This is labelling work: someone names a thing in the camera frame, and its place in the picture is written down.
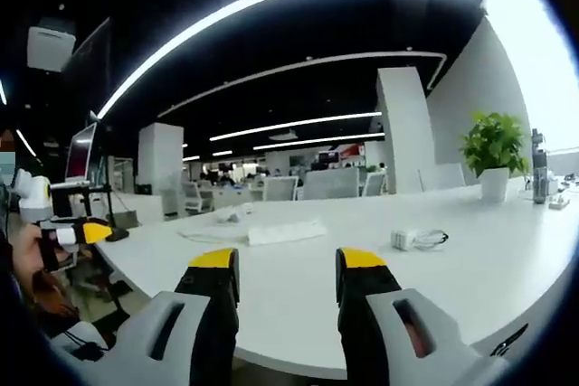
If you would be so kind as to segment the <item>person's left hand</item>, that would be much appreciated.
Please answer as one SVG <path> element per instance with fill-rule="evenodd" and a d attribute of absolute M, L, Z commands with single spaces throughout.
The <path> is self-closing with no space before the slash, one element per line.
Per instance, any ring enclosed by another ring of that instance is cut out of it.
<path fill-rule="evenodd" d="M 41 237 L 42 232 L 38 226 L 27 224 L 20 229 L 13 242 L 14 273 L 22 285 L 44 269 L 39 246 Z"/>

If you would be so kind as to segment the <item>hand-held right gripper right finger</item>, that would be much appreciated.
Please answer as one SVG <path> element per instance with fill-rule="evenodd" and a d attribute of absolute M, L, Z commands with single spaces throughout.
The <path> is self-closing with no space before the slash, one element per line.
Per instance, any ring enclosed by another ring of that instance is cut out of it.
<path fill-rule="evenodd" d="M 350 385 L 492 385 L 509 369 L 465 344 L 456 321 L 403 289 L 373 252 L 336 252 L 337 329 Z"/>

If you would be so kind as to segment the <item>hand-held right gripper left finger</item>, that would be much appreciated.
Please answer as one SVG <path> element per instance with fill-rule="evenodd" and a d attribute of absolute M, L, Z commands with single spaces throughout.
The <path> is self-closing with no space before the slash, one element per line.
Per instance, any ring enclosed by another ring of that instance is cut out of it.
<path fill-rule="evenodd" d="M 176 289 L 123 324 L 97 363 L 99 385 L 228 385 L 239 330 L 234 248 L 192 259 Z"/>

